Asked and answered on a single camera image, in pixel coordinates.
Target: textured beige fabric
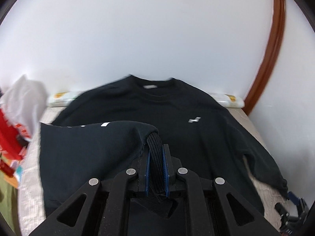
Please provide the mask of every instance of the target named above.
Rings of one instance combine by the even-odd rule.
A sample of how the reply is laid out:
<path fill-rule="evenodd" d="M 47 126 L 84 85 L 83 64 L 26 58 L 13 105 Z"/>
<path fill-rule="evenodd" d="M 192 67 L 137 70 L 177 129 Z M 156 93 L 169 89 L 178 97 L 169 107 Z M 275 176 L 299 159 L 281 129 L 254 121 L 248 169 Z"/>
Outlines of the textured beige fabric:
<path fill-rule="evenodd" d="M 62 107 L 47 108 L 41 122 L 52 122 L 63 109 Z M 265 147 L 262 138 L 243 110 L 229 109 L 229 111 Z M 39 177 L 39 140 L 40 134 L 37 133 L 28 147 L 26 159 L 22 164 L 23 176 L 19 186 L 18 212 L 23 236 L 28 236 L 45 219 L 43 189 Z M 276 229 L 279 229 L 280 216 L 274 210 L 274 205 L 277 202 L 283 203 L 285 200 L 280 196 L 278 191 L 272 189 L 267 184 L 259 182 L 250 173 L 249 176 L 264 204 L 265 218 Z"/>

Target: silver screw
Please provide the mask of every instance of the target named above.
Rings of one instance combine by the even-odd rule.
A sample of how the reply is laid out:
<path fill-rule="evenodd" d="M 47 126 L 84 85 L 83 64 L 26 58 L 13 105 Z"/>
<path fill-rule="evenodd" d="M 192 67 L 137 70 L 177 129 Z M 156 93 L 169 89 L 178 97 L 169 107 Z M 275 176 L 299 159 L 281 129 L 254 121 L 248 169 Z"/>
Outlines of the silver screw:
<path fill-rule="evenodd" d="M 217 184 L 224 184 L 224 183 L 225 183 L 225 180 L 224 180 L 223 178 L 221 178 L 221 177 L 217 177 L 217 178 L 215 179 L 215 182 L 216 182 Z"/>
<path fill-rule="evenodd" d="M 133 174 L 136 173 L 136 170 L 135 170 L 135 169 L 127 169 L 127 170 L 126 170 L 126 173 L 127 173 L 128 175 L 133 175 Z"/>
<path fill-rule="evenodd" d="M 186 168 L 179 168 L 178 173 L 180 174 L 187 174 L 188 170 Z"/>
<path fill-rule="evenodd" d="M 91 178 L 90 180 L 89 180 L 89 184 L 90 185 L 96 185 L 98 183 L 98 179 L 97 178 Z"/>

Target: wall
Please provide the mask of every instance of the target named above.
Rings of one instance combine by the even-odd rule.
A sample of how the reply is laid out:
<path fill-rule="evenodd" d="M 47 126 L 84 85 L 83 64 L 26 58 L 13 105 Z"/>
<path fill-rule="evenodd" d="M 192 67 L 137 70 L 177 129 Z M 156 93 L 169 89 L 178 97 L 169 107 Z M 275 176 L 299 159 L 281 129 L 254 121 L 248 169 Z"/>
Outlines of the wall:
<path fill-rule="evenodd" d="M 48 92 L 127 74 L 244 97 L 272 0 L 18 0 L 0 26 L 0 87 L 23 73 Z"/>
<path fill-rule="evenodd" d="M 315 33 L 286 0 L 283 44 L 270 81 L 250 115 L 288 180 L 289 190 L 315 200 Z"/>

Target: sweatshirt's left sleeve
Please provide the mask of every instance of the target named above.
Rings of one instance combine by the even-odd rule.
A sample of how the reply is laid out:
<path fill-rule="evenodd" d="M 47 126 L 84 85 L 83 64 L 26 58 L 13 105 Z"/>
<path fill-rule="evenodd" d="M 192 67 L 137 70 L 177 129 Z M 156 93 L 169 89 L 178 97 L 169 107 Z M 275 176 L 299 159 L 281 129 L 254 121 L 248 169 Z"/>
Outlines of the sweatshirt's left sleeve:
<path fill-rule="evenodd" d="M 245 156 L 249 169 L 259 181 L 269 184 L 287 198 L 287 181 L 282 177 L 275 160 L 268 151 L 236 120 L 227 118 L 231 139 L 238 156 Z"/>

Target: brown wooden trim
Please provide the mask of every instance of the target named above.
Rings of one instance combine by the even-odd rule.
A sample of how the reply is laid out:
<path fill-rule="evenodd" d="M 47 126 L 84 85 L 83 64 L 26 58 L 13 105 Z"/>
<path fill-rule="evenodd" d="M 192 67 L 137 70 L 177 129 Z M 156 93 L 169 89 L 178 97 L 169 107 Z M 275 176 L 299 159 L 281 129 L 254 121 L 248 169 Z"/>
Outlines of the brown wooden trim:
<path fill-rule="evenodd" d="M 249 115 L 263 93 L 276 64 L 282 44 L 285 25 L 285 0 L 273 0 L 273 17 L 264 59 L 256 79 L 245 98 L 244 112 Z"/>

